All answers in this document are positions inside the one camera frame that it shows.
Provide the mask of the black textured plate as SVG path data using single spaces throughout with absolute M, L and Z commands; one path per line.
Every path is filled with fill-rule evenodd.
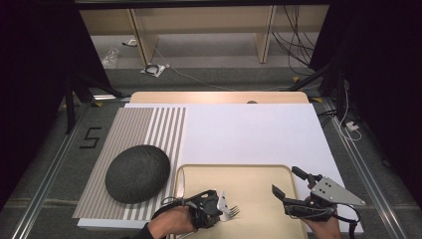
M 111 162 L 105 175 L 105 188 L 117 202 L 141 203 L 160 192 L 170 169 L 170 159 L 162 149 L 148 144 L 136 145 Z

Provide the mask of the clear plastic bag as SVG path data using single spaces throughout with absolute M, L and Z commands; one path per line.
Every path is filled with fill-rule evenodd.
M 101 57 L 102 65 L 105 69 L 115 69 L 118 62 L 118 48 L 109 48 Z

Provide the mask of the person's right hand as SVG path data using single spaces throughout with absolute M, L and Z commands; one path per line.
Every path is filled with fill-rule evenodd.
M 303 222 L 311 228 L 316 239 L 341 239 L 339 222 L 335 217 L 321 222 L 303 219 Z

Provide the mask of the silver fork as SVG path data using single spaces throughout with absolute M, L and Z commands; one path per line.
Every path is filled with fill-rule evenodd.
M 205 206 L 190 208 L 193 226 L 196 230 L 208 229 L 218 222 L 229 221 L 239 212 L 240 209 L 238 206 L 229 208 L 226 204 L 217 204 L 215 209 Z

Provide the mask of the grey striped placemat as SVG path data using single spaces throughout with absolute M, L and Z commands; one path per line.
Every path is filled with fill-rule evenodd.
M 117 111 L 104 147 L 74 212 L 76 218 L 147 220 L 174 191 L 186 109 L 170 107 L 122 108 Z M 112 160 L 124 150 L 141 144 L 162 149 L 170 159 L 166 185 L 151 199 L 123 204 L 106 191 L 106 171 Z

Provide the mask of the aluminium floor rail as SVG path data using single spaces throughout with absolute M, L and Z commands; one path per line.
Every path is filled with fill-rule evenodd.
M 404 231 L 404 227 L 399 222 L 399 218 L 389 204 L 387 198 L 383 194 L 375 177 L 370 172 L 369 167 L 365 163 L 360 151 L 357 149 L 356 140 L 352 140 L 346 129 L 341 127 L 343 119 L 335 119 L 333 125 L 344 144 L 350 160 L 355 167 L 378 215 L 383 222 L 391 239 L 408 239 Z
M 25 213 L 19 220 L 17 228 L 15 229 L 12 239 L 27 239 L 29 236 L 37 217 L 42 210 L 44 202 L 56 180 L 58 173 L 60 172 L 65 158 L 71 148 L 71 144 L 74 141 L 75 135 L 77 134 L 80 124 L 87 113 L 86 107 L 81 107 L 77 110 L 77 117 L 74 124 L 68 129 L 61 142 L 61 145 L 55 154 L 53 161 L 51 162 L 43 180 L 38 187 L 34 197 L 30 200 L 30 203 L 26 207 Z

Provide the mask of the black tripod stand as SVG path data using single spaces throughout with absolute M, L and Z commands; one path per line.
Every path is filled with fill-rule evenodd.
M 292 87 L 288 88 L 288 91 L 296 92 L 318 78 L 322 78 L 322 82 L 318 88 L 319 93 L 323 97 L 335 94 L 335 115 L 339 120 L 343 120 L 346 115 L 346 109 L 344 107 L 346 106 L 347 93 L 344 89 L 344 79 L 341 74 L 341 68 L 336 61 L 331 61 L 303 81 L 295 83 Z
M 110 84 L 103 83 L 83 73 L 70 73 L 64 78 L 65 103 L 67 112 L 67 133 L 70 133 L 76 125 L 76 113 L 74 94 L 82 103 L 91 103 L 95 97 L 90 88 L 97 88 L 109 93 L 117 99 L 129 98 L 124 94 L 113 89 Z

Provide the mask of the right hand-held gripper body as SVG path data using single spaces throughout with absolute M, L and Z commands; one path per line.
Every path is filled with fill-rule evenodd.
M 305 200 L 285 198 L 283 202 L 285 214 L 291 218 L 307 219 L 311 221 L 327 221 L 330 217 L 346 221 L 346 218 L 336 216 L 338 204 L 365 205 L 366 202 L 352 192 L 339 185 L 331 178 L 314 175 L 314 180 L 309 183 L 311 193 Z

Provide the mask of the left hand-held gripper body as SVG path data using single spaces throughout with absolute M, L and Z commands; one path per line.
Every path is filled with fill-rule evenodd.
M 189 206 L 191 224 L 195 229 L 210 228 L 217 222 L 233 218 L 233 209 L 229 207 L 225 191 L 207 190 L 185 200 Z

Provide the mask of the white board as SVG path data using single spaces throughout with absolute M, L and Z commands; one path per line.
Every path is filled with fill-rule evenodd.
M 311 104 L 128 104 L 124 108 L 146 107 L 186 109 L 172 195 L 177 171 L 185 164 L 297 166 L 343 183 Z M 296 198 L 307 197 L 306 182 L 292 176 Z M 135 229 L 146 222 L 76 219 L 86 228 Z

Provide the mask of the beige plastic tray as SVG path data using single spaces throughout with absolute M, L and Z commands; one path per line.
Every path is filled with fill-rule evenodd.
M 297 196 L 290 170 L 283 165 L 185 164 L 184 197 L 208 189 L 226 193 L 230 208 L 240 213 L 228 222 L 171 239 L 308 239 L 304 223 L 286 215 L 272 193 L 276 185 L 289 198 Z

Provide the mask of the light wooden shelf unit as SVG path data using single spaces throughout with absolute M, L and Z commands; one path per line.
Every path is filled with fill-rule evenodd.
M 298 12 L 300 32 L 318 32 L 323 24 L 326 5 L 182 7 L 151 9 L 83 10 L 84 23 L 92 36 L 133 35 L 144 64 L 152 60 L 161 35 L 252 33 L 258 61 L 267 62 L 273 31 L 290 32 Z

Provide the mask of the person's left hand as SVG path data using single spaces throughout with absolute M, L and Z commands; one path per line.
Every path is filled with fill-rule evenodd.
M 147 224 L 147 228 L 153 239 L 197 231 L 191 223 L 188 206 L 178 206 L 162 212 Z

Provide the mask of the black curtain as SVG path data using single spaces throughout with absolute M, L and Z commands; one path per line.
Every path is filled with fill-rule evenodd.
M 71 86 L 109 81 L 75 0 L 0 0 L 0 210 Z
M 350 97 L 422 208 L 422 0 L 327 0 L 311 67 L 337 62 Z

